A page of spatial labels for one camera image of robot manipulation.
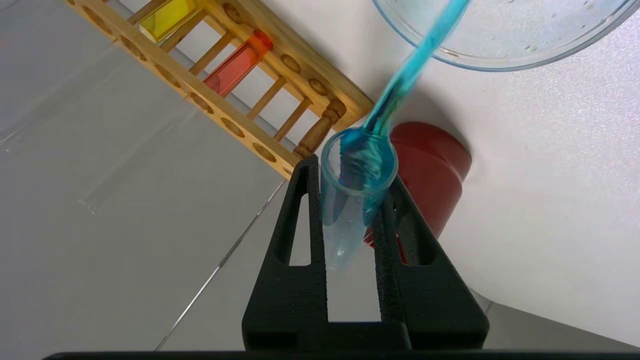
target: glass dish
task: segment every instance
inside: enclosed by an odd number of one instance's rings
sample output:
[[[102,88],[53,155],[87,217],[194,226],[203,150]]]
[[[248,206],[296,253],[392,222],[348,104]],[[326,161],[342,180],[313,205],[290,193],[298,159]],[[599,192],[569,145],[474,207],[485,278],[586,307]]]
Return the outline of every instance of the glass dish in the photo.
[[[447,0],[373,0],[416,46]],[[473,0],[434,57],[464,69],[531,69],[585,49],[618,27],[640,0]]]

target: test tube rack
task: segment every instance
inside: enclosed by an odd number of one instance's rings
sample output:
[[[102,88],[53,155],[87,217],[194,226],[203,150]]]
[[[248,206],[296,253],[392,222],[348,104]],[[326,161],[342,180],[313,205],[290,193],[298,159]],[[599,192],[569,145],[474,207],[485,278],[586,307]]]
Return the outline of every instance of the test tube rack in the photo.
[[[340,131],[349,127],[373,106],[357,86],[259,0],[201,0],[203,8],[161,44],[149,40],[137,25],[170,0],[151,0],[128,19],[112,10],[108,1],[67,0],[67,4],[286,179],[300,160],[317,150],[330,128]],[[169,52],[201,21],[222,37],[187,69]],[[243,115],[197,76],[226,46],[241,45],[255,29],[273,42],[273,50],[258,67],[275,82]],[[271,137],[253,120],[281,89],[300,105]],[[307,109],[319,120],[289,151],[280,141]]]

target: red test tube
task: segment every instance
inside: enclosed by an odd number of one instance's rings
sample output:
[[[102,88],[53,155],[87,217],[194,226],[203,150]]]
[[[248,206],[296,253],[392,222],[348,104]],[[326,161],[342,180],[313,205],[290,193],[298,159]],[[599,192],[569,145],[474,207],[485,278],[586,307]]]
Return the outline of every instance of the red test tube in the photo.
[[[272,49],[273,43],[267,34],[255,30],[244,44],[204,79],[204,83],[220,96],[226,97]]]

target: red cup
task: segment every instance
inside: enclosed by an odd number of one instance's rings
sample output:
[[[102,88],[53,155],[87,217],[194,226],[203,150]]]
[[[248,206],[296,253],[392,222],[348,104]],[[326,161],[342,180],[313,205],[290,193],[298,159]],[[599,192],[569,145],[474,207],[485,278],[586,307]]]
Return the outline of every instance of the red cup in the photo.
[[[396,126],[391,143],[398,155],[398,175],[438,238],[462,195],[471,157],[449,133],[423,122]]]

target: yellow test tube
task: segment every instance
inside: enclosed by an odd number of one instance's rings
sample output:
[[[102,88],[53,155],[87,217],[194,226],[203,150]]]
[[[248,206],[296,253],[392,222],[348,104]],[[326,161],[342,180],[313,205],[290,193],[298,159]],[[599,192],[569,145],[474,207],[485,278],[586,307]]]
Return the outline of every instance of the yellow test tube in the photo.
[[[160,42],[201,9],[199,0],[171,0],[140,22],[140,32]]]

